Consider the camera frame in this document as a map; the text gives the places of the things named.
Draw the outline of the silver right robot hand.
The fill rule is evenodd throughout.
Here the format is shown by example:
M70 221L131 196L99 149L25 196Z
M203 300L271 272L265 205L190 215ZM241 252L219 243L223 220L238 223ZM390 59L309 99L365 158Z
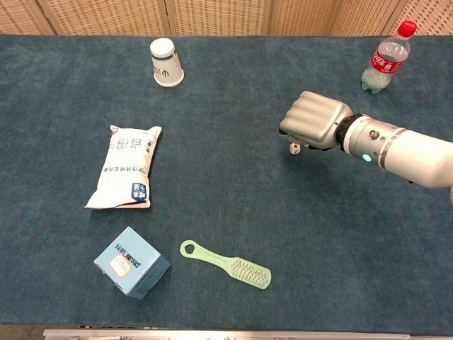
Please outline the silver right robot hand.
M300 145L331 149L338 145L337 128L351 115L347 104L303 91L280 122L279 135Z

